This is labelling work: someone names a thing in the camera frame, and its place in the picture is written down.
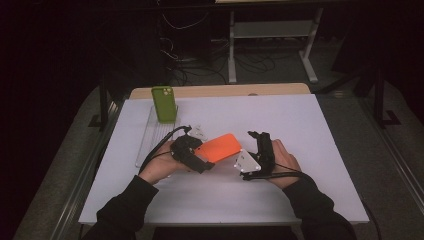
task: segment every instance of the black sleeve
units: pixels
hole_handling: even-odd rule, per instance
[[[283,192],[290,199],[296,217],[302,219],[306,240],[356,239],[352,225],[333,210],[334,202],[314,184],[300,179]]]
[[[128,187],[109,200],[97,212],[97,223],[87,232],[84,240],[132,239],[144,225],[147,206],[158,189],[134,176]]]

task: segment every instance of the wooden table edge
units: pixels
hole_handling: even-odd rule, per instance
[[[175,98],[310,94],[305,83],[243,84],[172,87]],[[135,88],[129,99],[152,98],[148,88]]]

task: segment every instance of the white tabletop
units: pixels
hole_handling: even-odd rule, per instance
[[[177,98],[181,125],[201,125],[209,139],[232,133],[256,152],[247,131],[279,138],[298,159],[335,210],[352,223],[368,222],[315,95]],[[133,176],[153,101],[127,100],[92,185],[79,222],[93,224],[96,212],[121,193]],[[284,193],[265,180],[243,181],[234,161],[202,174],[178,172],[155,187],[160,191],[145,216],[153,225],[287,225],[299,222]]]

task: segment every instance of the green smartphone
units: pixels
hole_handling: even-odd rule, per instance
[[[177,105],[175,105],[174,91],[172,87],[153,87],[152,97],[158,121],[160,123],[174,123],[177,118]]]

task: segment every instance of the orange phone case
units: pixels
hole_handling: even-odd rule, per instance
[[[211,163],[216,163],[240,151],[240,143],[233,134],[228,133],[203,143],[194,150],[194,154]]]

